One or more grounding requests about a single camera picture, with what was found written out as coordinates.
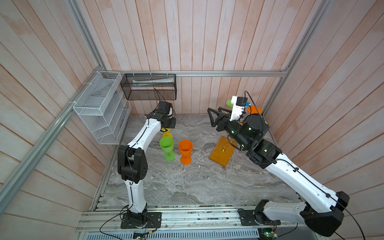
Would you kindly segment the yellow wine glass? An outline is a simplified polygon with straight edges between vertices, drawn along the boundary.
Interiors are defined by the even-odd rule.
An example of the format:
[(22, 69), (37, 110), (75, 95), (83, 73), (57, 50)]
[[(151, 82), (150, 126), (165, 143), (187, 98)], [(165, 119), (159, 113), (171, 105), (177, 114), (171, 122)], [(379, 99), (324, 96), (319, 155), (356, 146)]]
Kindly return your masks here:
[(162, 128), (161, 132), (163, 133), (162, 138), (166, 138), (166, 137), (172, 138), (173, 137), (173, 135), (171, 134), (171, 129)]

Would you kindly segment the green wine glass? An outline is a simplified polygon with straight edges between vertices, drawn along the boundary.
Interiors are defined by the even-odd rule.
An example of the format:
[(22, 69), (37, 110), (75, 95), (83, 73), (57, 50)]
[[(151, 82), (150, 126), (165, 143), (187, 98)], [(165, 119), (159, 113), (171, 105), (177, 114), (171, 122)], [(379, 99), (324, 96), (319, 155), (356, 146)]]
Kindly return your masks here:
[(174, 153), (174, 140), (171, 137), (164, 137), (160, 140), (160, 146), (165, 153), (164, 158), (167, 161), (173, 161), (175, 159)]
[(233, 104), (232, 104), (231, 100), (227, 100), (227, 101), (226, 101), (226, 105), (227, 105), (228, 107), (230, 107), (230, 108), (233, 107)]

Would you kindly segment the orange wine glass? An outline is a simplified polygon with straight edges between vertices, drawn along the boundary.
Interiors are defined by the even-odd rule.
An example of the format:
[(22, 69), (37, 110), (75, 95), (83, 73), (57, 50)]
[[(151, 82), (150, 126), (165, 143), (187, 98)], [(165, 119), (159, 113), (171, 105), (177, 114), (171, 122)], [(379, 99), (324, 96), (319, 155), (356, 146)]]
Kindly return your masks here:
[(192, 162), (191, 153), (193, 151), (193, 143), (189, 140), (182, 140), (179, 142), (179, 152), (181, 154), (181, 163), (189, 165)]
[(247, 107), (247, 112), (249, 114), (259, 114), (259, 115), (262, 114), (261, 108), (253, 106), (253, 105)]

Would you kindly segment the orange wooden rack base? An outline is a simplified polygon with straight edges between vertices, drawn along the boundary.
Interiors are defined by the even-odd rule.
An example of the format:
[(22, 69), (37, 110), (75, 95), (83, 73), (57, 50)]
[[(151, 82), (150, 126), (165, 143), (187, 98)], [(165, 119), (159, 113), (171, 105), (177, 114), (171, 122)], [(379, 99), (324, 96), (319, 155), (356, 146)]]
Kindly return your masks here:
[(224, 137), (224, 136), (221, 136), (221, 138), (219, 139), (217, 145), (215, 146), (214, 150), (212, 151), (212, 153), (210, 154), (209, 156), (209, 159), (219, 165), (221, 165), (222, 167), (226, 167), (227, 164), (229, 163), (229, 160), (234, 152), (233, 151), (229, 151), (229, 152), (222, 152), (220, 150), (220, 148), (225, 144), (225, 143), (236, 143), (235, 141), (233, 140), (228, 140), (227, 137)]

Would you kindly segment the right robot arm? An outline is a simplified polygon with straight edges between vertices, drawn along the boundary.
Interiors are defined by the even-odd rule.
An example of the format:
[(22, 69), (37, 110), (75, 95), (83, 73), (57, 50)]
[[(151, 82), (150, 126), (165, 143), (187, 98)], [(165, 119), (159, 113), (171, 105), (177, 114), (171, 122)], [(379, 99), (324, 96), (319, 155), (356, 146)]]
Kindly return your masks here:
[(234, 111), (224, 108), (207, 110), (211, 125), (218, 132), (226, 131), (247, 157), (260, 168), (274, 174), (295, 190), (303, 201), (299, 203), (275, 203), (261, 200), (254, 210), (259, 225), (273, 221), (305, 224), (315, 233), (331, 237), (341, 226), (344, 210), (350, 197), (344, 192), (334, 192), (323, 186), (298, 166), (272, 142), (264, 139), (269, 125), (260, 114), (251, 114), (243, 122), (231, 120)]

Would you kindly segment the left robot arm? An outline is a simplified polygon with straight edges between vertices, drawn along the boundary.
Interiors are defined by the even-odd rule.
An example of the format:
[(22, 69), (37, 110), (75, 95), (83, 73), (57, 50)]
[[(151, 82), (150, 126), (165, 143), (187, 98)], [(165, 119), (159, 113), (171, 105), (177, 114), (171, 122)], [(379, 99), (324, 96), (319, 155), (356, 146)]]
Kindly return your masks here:
[(123, 220), (135, 227), (144, 226), (148, 218), (148, 205), (143, 187), (143, 180), (148, 172), (146, 150), (162, 129), (175, 127), (176, 118), (173, 113), (171, 103), (159, 101), (158, 106), (147, 115), (135, 138), (126, 146), (119, 146), (118, 174), (124, 180), (129, 197), (128, 210), (123, 214)]

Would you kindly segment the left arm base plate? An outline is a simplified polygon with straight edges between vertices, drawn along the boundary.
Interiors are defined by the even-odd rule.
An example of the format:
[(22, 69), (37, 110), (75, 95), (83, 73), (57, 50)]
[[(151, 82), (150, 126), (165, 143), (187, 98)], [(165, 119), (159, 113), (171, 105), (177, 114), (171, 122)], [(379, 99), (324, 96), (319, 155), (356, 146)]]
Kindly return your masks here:
[(161, 227), (162, 213), (161, 212), (143, 212), (141, 214), (128, 213), (123, 214), (121, 229), (138, 229), (138, 228), (155, 228)]

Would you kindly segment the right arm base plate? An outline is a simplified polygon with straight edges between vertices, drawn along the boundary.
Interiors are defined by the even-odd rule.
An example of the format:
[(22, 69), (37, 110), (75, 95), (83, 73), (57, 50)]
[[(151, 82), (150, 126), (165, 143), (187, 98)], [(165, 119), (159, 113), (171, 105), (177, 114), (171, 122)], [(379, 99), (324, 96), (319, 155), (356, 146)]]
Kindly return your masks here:
[(281, 221), (270, 221), (261, 215), (255, 214), (254, 210), (238, 209), (237, 213), (242, 226), (279, 226)]

